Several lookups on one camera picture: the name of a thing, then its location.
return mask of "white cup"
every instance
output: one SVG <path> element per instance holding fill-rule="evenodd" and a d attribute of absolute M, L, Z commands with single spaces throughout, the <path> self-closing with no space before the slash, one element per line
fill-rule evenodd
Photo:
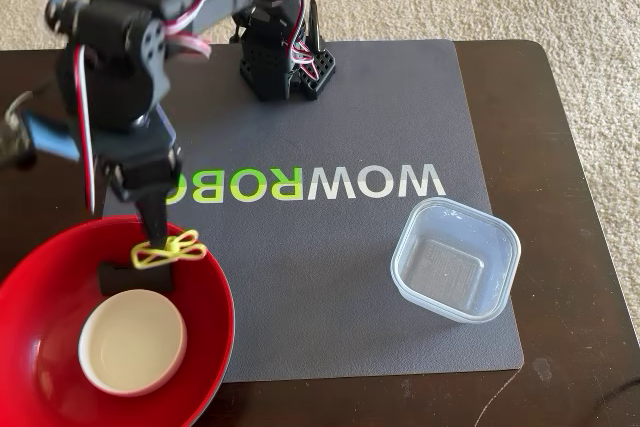
<path fill-rule="evenodd" d="M 135 397 L 162 387 L 187 348 L 180 312 L 164 295 L 127 290 L 102 302 L 78 342 L 84 375 L 108 394 Z"/>

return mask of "beige carpet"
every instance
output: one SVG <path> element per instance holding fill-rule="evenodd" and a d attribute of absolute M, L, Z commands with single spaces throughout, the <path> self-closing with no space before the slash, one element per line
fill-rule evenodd
<path fill-rule="evenodd" d="M 318 0 L 328 39 L 535 40 L 547 51 L 640 326 L 640 0 Z M 60 45 L 46 0 L 0 0 L 0 48 Z M 231 23 L 213 31 L 226 42 Z"/>

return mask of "clear plastic container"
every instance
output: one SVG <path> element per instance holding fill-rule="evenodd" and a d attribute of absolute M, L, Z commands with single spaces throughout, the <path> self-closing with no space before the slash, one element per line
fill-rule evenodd
<path fill-rule="evenodd" d="M 409 215 L 391 276 L 414 304 L 457 322 L 488 322 L 507 305 L 520 251 L 506 222 L 433 197 Z"/>

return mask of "mat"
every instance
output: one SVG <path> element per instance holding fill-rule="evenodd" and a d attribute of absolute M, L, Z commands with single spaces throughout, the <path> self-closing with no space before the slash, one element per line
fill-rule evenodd
<path fill-rule="evenodd" d="M 231 285 L 225 381 L 519 368 L 511 302 L 457 324 L 407 302 L 389 271 L 420 200 L 490 210 L 453 43 L 328 48 L 337 70 L 315 102 L 258 102 L 237 45 L 169 68 L 185 173 L 169 217 L 200 231 Z M 123 212 L 108 195 L 105 215 Z"/>

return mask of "wowrobo logo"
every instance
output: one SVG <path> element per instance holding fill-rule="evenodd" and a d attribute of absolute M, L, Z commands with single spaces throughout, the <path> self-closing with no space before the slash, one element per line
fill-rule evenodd
<path fill-rule="evenodd" d="M 333 173 L 333 180 L 330 182 L 324 168 L 316 167 L 311 174 L 311 182 L 308 190 L 305 191 L 303 185 L 302 167 L 294 167 L 291 177 L 288 177 L 281 169 L 272 167 L 269 169 L 274 179 L 271 182 L 271 195 L 277 200 L 316 200 L 326 196 L 329 200 L 335 200 L 339 192 L 344 192 L 349 199 L 356 198 L 356 191 L 351 183 L 349 173 L 345 167 L 337 167 Z M 373 190 L 368 183 L 369 176 L 382 175 L 384 183 L 377 182 L 382 188 Z M 243 192 L 240 190 L 240 181 L 245 177 L 253 177 L 257 182 L 254 192 Z M 391 195 L 397 191 L 398 197 L 406 197 L 408 184 L 411 182 L 413 189 L 419 197 L 425 197 L 429 187 L 429 179 L 433 183 L 438 195 L 446 195 L 440 178 L 436 173 L 433 164 L 424 164 L 422 176 L 418 178 L 411 165 L 403 165 L 400 168 L 400 180 L 396 184 L 389 169 L 379 165 L 369 165 L 358 172 L 356 184 L 358 189 L 366 197 L 380 199 Z M 225 200 L 225 171 L 224 170 L 201 170 L 193 174 L 193 200 L 200 204 L 219 204 Z M 255 202 L 262 199 L 269 190 L 267 176 L 257 169 L 241 169 L 235 171 L 228 183 L 229 193 L 240 202 Z M 180 176 L 180 182 L 175 192 L 167 198 L 167 204 L 180 202 L 187 194 L 187 180 L 184 175 Z"/>

